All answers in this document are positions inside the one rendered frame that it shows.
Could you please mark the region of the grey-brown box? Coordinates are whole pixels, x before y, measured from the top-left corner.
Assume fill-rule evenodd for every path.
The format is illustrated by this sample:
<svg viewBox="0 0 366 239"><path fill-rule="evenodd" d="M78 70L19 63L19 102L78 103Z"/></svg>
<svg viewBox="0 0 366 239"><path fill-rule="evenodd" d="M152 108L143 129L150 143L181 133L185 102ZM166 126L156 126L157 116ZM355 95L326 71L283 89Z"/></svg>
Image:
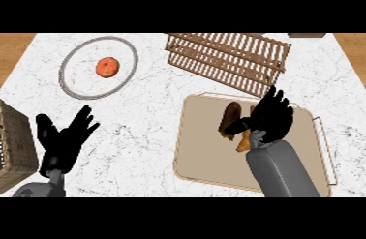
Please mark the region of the grey-brown box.
<svg viewBox="0 0 366 239"><path fill-rule="evenodd" d="M323 38L326 33L287 33L289 38Z"/></svg>

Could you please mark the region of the beige tray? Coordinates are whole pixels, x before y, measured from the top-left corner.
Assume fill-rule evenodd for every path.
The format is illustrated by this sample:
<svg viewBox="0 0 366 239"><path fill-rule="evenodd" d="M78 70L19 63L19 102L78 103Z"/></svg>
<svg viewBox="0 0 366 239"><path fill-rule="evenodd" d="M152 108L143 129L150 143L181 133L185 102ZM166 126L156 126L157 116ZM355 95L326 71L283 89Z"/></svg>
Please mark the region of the beige tray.
<svg viewBox="0 0 366 239"><path fill-rule="evenodd" d="M330 194L309 112L256 116L258 104L202 95L185 98L174 156L175 175L268 196Z"/></svg>

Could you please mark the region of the orange fruit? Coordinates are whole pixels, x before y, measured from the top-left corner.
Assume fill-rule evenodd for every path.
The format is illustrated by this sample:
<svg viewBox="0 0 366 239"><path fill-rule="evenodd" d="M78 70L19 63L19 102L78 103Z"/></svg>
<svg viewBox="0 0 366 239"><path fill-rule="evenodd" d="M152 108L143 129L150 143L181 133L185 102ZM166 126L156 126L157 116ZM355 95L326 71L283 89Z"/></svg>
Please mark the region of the orange fruit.
<svg viewBox="0 0 366 239"><path fill-rule="evenodd" d="M116 75L118 68L118 61L112 57L106 57L97 62L95 74L103 78L113 77Z"/></svg>

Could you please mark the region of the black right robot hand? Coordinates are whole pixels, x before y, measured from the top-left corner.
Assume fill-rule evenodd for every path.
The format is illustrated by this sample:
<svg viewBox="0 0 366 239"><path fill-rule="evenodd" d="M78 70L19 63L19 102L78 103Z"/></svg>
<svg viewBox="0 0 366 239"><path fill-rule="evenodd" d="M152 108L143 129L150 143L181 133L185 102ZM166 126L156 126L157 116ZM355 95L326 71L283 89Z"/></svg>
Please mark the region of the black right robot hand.
<svg viewBox="0 0 366 239"><path fill-rule="evenodd" d="M283 97L283 91L274 86L256 103L250 116L247 117L250 132L264 132L262 143L271 143L280 140L293 124L293 108L289 106L289 100Z"/></svg>

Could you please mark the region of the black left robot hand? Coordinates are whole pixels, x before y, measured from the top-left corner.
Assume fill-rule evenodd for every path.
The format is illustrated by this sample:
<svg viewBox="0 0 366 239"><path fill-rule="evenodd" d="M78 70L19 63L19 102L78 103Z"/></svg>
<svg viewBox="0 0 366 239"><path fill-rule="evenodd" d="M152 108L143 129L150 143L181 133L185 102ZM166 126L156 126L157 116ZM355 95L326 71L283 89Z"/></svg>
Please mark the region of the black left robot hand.
<svg viewBox="0 0 366 239"><path fill-rule="evenodd" d="M67 174L81 146L98 128L100 124L90 125L92 115L88 105L82 107L73 116L66 128L57 131L50 117L45 114L35 116L36 139L44 149L41 167L38 173L42 177L50 177L50 172L57 169L62 174Z"/></svg>

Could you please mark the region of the brown croissant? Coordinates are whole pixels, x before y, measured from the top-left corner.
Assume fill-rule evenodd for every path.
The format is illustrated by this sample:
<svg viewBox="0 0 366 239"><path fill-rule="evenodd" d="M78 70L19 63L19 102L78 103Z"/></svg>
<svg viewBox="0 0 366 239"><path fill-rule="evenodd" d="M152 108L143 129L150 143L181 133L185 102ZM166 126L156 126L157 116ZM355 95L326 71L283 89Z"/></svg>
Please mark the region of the brown croissant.
<svg viewBox="0 0 366 239"><path fill-rule="evenodd" d="M242 136L236 147L237 152L247 151L252 148L247 117L242 116L242 106L237 102L231 102L225 106L216 130L221 137L228 140L233 140L237 134Z"/></svg>

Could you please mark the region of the brown wooden tiered shelf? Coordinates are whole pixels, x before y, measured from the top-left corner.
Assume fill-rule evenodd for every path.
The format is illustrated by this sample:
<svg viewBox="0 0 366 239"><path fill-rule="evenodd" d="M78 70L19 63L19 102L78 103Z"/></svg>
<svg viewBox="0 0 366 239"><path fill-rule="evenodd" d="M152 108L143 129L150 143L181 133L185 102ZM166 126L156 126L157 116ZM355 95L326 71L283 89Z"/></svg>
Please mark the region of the brown wooden tiered shelf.
<svg viewBox="0 0 366 239"><path fill-rule="evenodd" d="M168 33L166 63L255 97L262 97L292 45L253 33Z"/></svg>

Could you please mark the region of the white plate with grey rim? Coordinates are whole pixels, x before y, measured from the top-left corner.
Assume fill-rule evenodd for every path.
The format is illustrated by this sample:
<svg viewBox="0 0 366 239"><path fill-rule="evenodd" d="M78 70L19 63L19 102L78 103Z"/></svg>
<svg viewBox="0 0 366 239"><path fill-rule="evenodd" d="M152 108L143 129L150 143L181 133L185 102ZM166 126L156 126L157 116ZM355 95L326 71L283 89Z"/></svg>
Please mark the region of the white plate with grey rim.
<svg viewBox="0 0 366 239"><path fill-rule="evenodd" d="M59 85L79 100L98 100L115 93L134 76L137 49L116 36L87 40L69 52L59 68Z"/></svg>

